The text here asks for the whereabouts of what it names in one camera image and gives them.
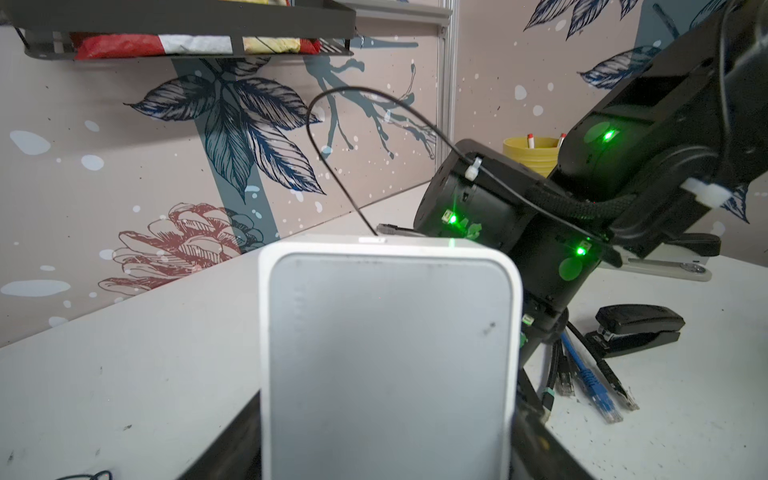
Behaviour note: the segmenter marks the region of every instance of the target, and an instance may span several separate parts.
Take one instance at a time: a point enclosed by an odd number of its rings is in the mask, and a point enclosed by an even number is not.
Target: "stapler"
[[[685,322],[665,306],[611,305],[598,310],[598,330],[587,341],[603,358],[676,342]]]

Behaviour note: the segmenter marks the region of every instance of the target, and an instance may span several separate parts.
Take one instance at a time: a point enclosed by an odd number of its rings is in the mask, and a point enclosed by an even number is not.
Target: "wall shelf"
[[[395,0],[338,0],[352,8],[358,18],[381,18],[398,22],[426,23],[447,26],[453,10],[450,8],[397,2]]]
[[[249,56],[242,37],[321,38],[320,55],[351,55],[355,36],[355,11],[333,0],[296,0],[293,7],[221,0],[0,1],[11,24],[23,29],[28,55],[43,59],[73,58],[69,32],[76,31],[225,35],[232,39],[229,56],[236,58]],[[345,47],[331,38],[346,39]]]

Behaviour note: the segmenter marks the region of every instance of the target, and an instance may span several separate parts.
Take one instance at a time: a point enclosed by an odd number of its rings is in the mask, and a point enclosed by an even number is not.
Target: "white desk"
[[[410,226],[423,190],[364,212]],[[354,215],[313,231],[366,234]],[[259,389],[256,258],[0,349],[0,478],[183,472]],[[550,428],[595,478],[765,478],[768,269],[709,266],[709,283],[598,269],[571,304],[584,332],[612,303],[657,303],[687,321],[679,342],[610,360],[641,406],[624,422],[605,425],[583,396],[555,399]],[[526,367],[534,384],[544,356]]]

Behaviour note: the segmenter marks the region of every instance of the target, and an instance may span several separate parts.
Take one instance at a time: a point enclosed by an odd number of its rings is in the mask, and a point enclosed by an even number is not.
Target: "wall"
[[[323,90],[436,111],[437,40],[361,22],[351,58],[41,61],[0,27],[0,346],[351,211],[304,131]],[[427,181],[434,135],[359,94],[312,132],[356,202]]]
[[[559,137],[619,80],[724,0],[473,0],[459,12],[455,137],[502,150],[507,137]],[[690,231],[722,254],[768,265],[768,175]]]

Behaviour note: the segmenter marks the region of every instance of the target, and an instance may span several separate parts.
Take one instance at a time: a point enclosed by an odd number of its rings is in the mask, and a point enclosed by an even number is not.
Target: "pencil holder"
[[[559,140],[559,138],[534,137],[535,148],[528,148],[526,137],[512,137],[504,140],[502,153],[542,177],[546,177],[558,164]]]

